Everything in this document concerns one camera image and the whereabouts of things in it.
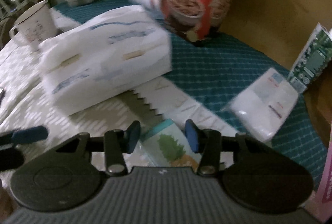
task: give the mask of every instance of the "gray ribbed surface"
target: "gray ribbed surface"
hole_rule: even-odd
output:
[[[18,210],[4,224],[317,224],[304,210],[264,215],[237,205],[216,179],[204,179],[191,168],[135,167],[122,178],[110,178],[88,203],[60,213]]]

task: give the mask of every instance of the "blue handle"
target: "blue handle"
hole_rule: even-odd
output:
[[[29,129],[19,130],[13,133],[14,144],[30,144],[39,140],[47,139],[49,132],[44,126],[37,126]]]
[[[191,151],[199,153],[199,141],[198,141],[199,129],[192,120],[187,120],[185,124],[185,136],[188,140]]]

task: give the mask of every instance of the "white mug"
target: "white mug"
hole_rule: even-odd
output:
[[[57,35],[57,27],[51,17],[47,1],[41,1],[18,17],[13,28],[10,29],[9,35],[13,39],[17,34],[14,30],[19,31],[26,42],[34,51],[39,50],[39,44],[44,40]]]

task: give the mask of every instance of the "seed packet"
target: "seed packet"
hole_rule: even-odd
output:
[[[156,166],[190,166],[193,170],[198,167],[201,155],[191,151],[185,135],[170,119],[142,135],[140,140],[142,149]]]
[[[320,24],[310,35],[287,80],[299,93],[303,93],[327,67],[332,59],[332,38]]]

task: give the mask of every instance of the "teal checkered cloth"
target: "teal checkered cloth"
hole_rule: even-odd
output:
[[[116,0],[73,8],[59,4],[56,9],[84,23],[108,10],[126,5],[130,3]],[[288,70],[263,53],[226,34],[207,40],[203,48],[197,48],[172,34],[172,48],[173,71],[164,76],[240,131],[245,129],[222,108],[270,67],[285,77],[288,75]],[[300,96],[294,110],[272,139],[272,147],[303,165],[311,173],[315,188],[318,187],[327,149],[311,125],[303,96]]]

